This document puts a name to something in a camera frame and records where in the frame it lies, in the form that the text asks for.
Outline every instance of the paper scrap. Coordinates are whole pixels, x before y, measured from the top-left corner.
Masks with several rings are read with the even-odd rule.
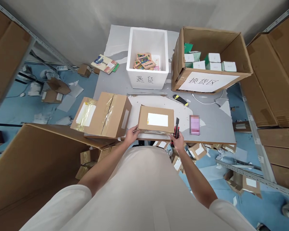
[[[57,109],[68,112],[75,101],[76,101],[75,97],[66,95],[62,100],[61,104],[57,107]]]

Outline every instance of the person's arm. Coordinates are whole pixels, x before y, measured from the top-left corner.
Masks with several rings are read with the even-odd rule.
[[[187,180],[194,196],[201,204],[209,208],[211,203],[217,199],[214,190],[186,153],[184,149],[184,137],[181,132],[179,132],[178,139],[175,139],[173,135],[170,135],[170,138],[173,141],[175,149],[179,153]]]
[[[94,165],[78,182],[78,184],[87,186],[91,190],[92,196],[94,196],[96,192],[106,184],[125,151],[137,139],[140,131],[135,131],[136,129],[137,126],[129,129],[124,142],[117,149]]]

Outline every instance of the white styrofoam box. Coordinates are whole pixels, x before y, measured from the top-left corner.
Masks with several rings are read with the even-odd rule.
[[[151,53],[159,58],[159,71],[134,69],[136,54]],[[161,90],[169,73],[166,30],[131,27],[126,71],[132,88]]]

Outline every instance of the handwritten sign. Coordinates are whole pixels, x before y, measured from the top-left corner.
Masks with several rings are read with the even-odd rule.
[[[227,85],[239,76],[192,72],[179,90],[213,92]]]

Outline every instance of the gray wall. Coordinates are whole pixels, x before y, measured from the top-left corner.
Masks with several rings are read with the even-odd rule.
[[[0,0],[72,64],[103,54],[110,25],[179,31],[241,31],[246,43],[289,8],[289,0]]]

